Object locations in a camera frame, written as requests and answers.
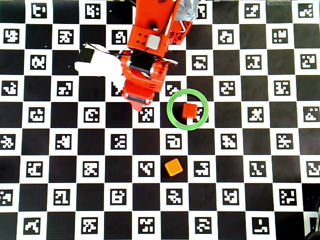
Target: white square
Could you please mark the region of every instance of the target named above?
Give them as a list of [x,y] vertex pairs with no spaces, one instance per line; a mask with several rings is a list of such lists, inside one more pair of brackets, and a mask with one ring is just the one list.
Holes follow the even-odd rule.
[[54,75],[51,77],[51,102],[79,101],[79,76]]
[[[165,76],[161,92],[159,93],[160,102],[168,102],[171,96],[181,89],[187,88],[187,77],[185,75]],[[187,95],[179,96],[175,102],[186,102]]]
[[179,128],[161,128],[160,155],[188,155],[188,132]]
[[25,76],[0,75],[0,102],[23,102],[24,91]]
[[78,128],[106,128],[106,103],[104,101],[80,101],[78,103]]
[[272,184],[271,155],[244,155],[243,176],[248,184]]
[[[310,110],[309,114],[304,114],[304,108]],[[320,101],[297,101],[296,110],[298,116],[298,128],[317,129],[320,128]]]
[[296,75],[268,75],[269,102],[297,101]]
[[63,182],[63,183],[48,184],[48,195],[47,195],[47,211],[48,212],[75,212],[76,206],[77,206],[77,184],[76,183]]
[[[113,143],[114,135],[125,136],[125,148],[116,147]],[[104,154],[106,156],[132,156],[133,154],[133,129],[132,128],[108,128],[105,131]]]
[[318,184],[320,182],[320,156],[300,155],[301,182]]
[[22,107],[23,129],[49,129],[51,124],[51,102],[25,101]]
[[268,75],[268,57],[266,49],[240,50],[240,75],[266,76]]
[[25,23],[52,24],[54,22],[53,11],[53,1],[51,0],[28,0],[25,2]]
[[159,129],[160,102],[153,101],[150,105],[143,107],[142,111],[132,109],[132,128]]
[[[303,212],[304,204],[302,200],[302,184],[301,183],[273,183],[273,205],[275,212]],[[296,196],[296,205],[280,205],[285,204],[285,192],[280,190],[292,190]]]
[[[305,11],[299,11],[299,4],[309,4],[305,8]],[[294,24],[318,24],[319,23],[319,1],[316,0],[295,0],[292,1],[292,21]]]
[[25,76],[51,76],[52,50],[25,49],[24,50]]
[[239,50],[239,24],[213,24],[212,40],[214,50]]
[[132,156],[132,182],[138,183],[138,184],[160,183],[161,182],[160,155],[133,155]]
[[106,49],[123,50],[127,47],[132,31],[131,24],[106,25]]
[[107,2],[101,0],[79,1],[79,23],[81,25],[105,25]]
[[104,184],[105,183],[105,156],[81,155],[76,159],[77,184]]
[[20,157],[19,182],[22,184],[47,184],[49,182],[49,156],[22,155]]
[[317,48],[294,49],[294,66],[295,66],[296,75],[319,75],[320,74],[320,49],[317,49]]
[[105,212],[132,211],[132,202],[133,202],[132,188],[133,186],[131,182],[130,183],[117,182],[117,183],[104,184],[104,211]]
[[270,108],[268,101],[242,101],[242,128],[269,129]]
[[24,23],[0,23],[0,49],[24,50],[26,47],[25,42],[26,25]]
[[[240,182],[216,183],[216,210],[218,212],[244,212],[246,211],[245,184]],[[223,201],[232,204],[224,205]]]
[[175,211],[175,212],[188,211],[189,210],[188,183],[187,182],[162,182],[160,184],[160,210],[162,212],[163,211]]
[[[82,234],[83,222],[82,218],[97,218],[97,234],[88,232]],[[77,240],[103,240],[105,227],[105,212],[104,211],[76,211],[75,212],[75,230],[74,238]]]
[[[277,134],[292,134],[293,149],[277,149]],[[300,155],[299,129],[298,128],[270,128],[271,155],[297,156]]]
[[295,34],[293,23],[268,23],[266,25],[266,48],[267,49],[294,49]]
[[19,196],[20,196],[20,184],[19,183],[1,183],[0,184],[0,194],[4,194],[8,203],[10,205],[2,205],[2,213],[15,213],[19,211]]
[[[268,218],[269,227],[260,229],[253,229],[252,218]],[[246,225],[246,239],[247,240],[270,240],[276,239],[276,222],[275,213],[273,211],[246,211],[245,212],[245,225]],[[259,231],[268,231],[269,234],[259,234]]]
[[[28,234],[24,235],[25,225],[24,220],[28,218],[40,218],[34,219],[34,221],[31,221],[33,223],[36,223],[35,228],[32,227],[30,224],[27,226],[28,229],[33,229],[33,231],[38,231],[37,234]],[[40,229],[38,229],[38,223],[36,221],[39,221],[40,223]],[[16,227],[16,237],[19,240],[43,240],[47,237],[47,212],[46,211],[20,211],[18,212],[17,217],[17,227]]]
[[[154,228],[150,229],[148,224],[152,224],[154,220]],[[145,225],[144,229],[153,233],[139,233],[140,225]],[[132,239],[139,240],[161,240],[161,212],[160,211],[133,211],[132,212]]]
[[244,143],[243,143],[243,132],[242,128],[215,128],[214,129],[214,144],[215,144],[215,155],[217,156],[240,156],[244,154]]
[[241,76],[213,76],[213,99],[215,102],[241,102]]
[[77,128],[50,128],[50,141],[49,141],[50,156],[76,156],[77,154],[78,154],[78,129]]
[[52,49],[53,50],[79,50],[80,46],[79,24],[53,24]]
[[213,76],[214,75],[214,51],[186,50],[186,75],[187,76]]
[[216,156],[188,155],[188,183],[216,183]]
[[[201,218],[203,225],[196,225],[196,218]],[[211,224],[211,233],[196,233],[196,228],[204,233],[206,224]],[[217,211],[189,211],[189,240],[217,240],[218,239],[218,213]]]
[[[252,5],[258,5],[258,10],[256,7],[254,9],[251,6],[248,6],[246,4],[252,4]],[[257,17],[249,17],[246,16],[245,11],[250,11],[249,15]],[[266,1],[261,0],[250,0],[250,1],[239,1],[239,24],[265,24],[267,22],[266,20]]]
[[15,141],[11,139],[11,148],[6,148],[5,150],[0,150],[0,156],[21,156],[21,146],[22,146],[22,128],[0,128],[0,135],[15,135]]
[[[187,103],[197,105],[198,110],[196,111],[197,115],[196,115],[195,119],[187,118],[186,124],[187,125],[196,124],[197,121],[200,121],[201,114],[203,114],[203,104],[200,101],[187,101]],[[207,118],[208,122],[205,121],[205,123],[201,127],[199,127],[200,129],[213,129],[215,127],[215,102],[208,101],[208,107],[209,107],[208,108],[208,118]]]

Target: green circle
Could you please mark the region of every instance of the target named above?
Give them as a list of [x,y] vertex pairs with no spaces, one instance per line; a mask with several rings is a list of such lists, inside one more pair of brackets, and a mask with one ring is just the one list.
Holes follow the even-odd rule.
[[[172,112],[172,107],[174,105],[174,101],[183,94],[191,94],[191,95],[196,96],[201,101],[201,103],[203,105],[203,115],[202,115],[200,121],[198,121],[197,123],[195,123],[193,125],[185,125],[185,124],[178,122]],[[182,129],[182,130],[187,130],[187,131],[196,130],[196,129],[200,128],[208,119],[208,115],[209,115],[208,100],[198,90],[190,89],[190,88],[182,89],[182,90],[177,91],[176,93],[174,93],[170,97],[170,99],[166,105],[166,114],[167,114],[170,122],[172,123],[172,125],[175,126],[176,128]]]

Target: checkerboard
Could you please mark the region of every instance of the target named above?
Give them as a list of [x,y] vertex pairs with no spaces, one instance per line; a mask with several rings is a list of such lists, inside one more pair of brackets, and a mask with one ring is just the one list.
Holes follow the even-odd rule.
[[[74,69],[83,43],[124,49],[134,21],[128,1],[0,1],[0,238],[303,239],[320,195],[319,2],[201,1],[140,112]],[[185,88],[209,104],[189,132],[166,114]],[[203,108],[182,95],[173,112],[191,125]]]

